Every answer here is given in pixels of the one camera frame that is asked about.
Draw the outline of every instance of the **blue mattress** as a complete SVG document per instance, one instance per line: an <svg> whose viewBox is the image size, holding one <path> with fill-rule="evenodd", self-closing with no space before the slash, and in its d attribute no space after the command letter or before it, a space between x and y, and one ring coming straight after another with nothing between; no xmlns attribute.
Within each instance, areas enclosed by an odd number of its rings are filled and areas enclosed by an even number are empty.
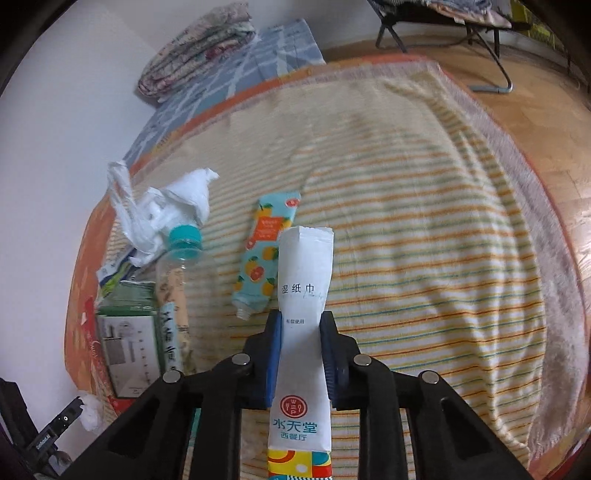
<svg viewBox="0 0 591 480"><path fill-rule="evenodd" d="M323 64L305 20L270 28L227 60L196 77L156 110L124 157L131 166L167 134L206 109L264 80Z"/></svg>

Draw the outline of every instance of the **red logo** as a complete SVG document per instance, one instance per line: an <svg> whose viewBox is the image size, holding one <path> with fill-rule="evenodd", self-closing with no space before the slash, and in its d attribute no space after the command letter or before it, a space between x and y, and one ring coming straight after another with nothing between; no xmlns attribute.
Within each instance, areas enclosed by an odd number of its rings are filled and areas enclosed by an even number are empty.
<svg viewBox="0 0 591 480"><path fill-rule="evenodd" d="M281 399L281 411L291 419L299 419L308 413L308 405L303 398L288 395Z"/></svg>

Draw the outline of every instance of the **plastic bottle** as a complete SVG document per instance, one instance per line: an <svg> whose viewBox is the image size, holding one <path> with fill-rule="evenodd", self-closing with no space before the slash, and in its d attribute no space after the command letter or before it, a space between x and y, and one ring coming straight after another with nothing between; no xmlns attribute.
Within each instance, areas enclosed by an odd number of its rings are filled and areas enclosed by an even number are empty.
<svg viewBox="0 0 591 480"><path fill-rule="evenodd" d="M171 230L156 279L166 369L190 375L212 368L223 359L227 334L220 319L216 264L203 250L197 227Z"/></svg>

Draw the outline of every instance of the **white plastic bag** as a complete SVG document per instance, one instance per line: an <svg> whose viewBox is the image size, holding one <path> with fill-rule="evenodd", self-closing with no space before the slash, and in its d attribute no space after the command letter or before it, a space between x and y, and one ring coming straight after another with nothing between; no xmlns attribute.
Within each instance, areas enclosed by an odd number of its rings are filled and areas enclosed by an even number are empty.
<svg viewBox="0 0 591 480"><path fill-rule="evenodd" d="M219 178L209 168L194 170L161 190L149 188L136 202L125 163L111 162L107 176L121 230L137 249L129 259L136 267L147 265L164 251L165 239L177 225L202 226L207 221L208 184Z"/></svg>

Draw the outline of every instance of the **metal screw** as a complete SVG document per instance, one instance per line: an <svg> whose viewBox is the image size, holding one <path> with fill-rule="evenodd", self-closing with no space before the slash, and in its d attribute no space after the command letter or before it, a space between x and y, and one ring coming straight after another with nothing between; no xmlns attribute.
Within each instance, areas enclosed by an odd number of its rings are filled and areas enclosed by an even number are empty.
<svg viewBox="0 0 591 480"><path fill-rule="evenodd" d="M181 379L181 372L178 370L169 370L162 376L166 383L176 383Z"/></svg>
<svg viewBox="0 0 591 480"><path fill-rule="evenodd" d="M439 374L437 372L434 372L433 370L427 370L426 372L423 372L421 374L421 379L425 383L435 385L437 382L439 382Z"/></svg>
<svg viewBox="0 0 591 480"><path fill-rule="evenodd" d="M234 365L248 365L251 361L248 353L237 353L232 357L232 363Z"/></svg>
<svg viewBox="0 0 591 480"><path fill-rule="evenodd" d="M371 357L364 353L360 353L359 355L355 355L353 362L360 367L367 367L371 363Z"/></svg>

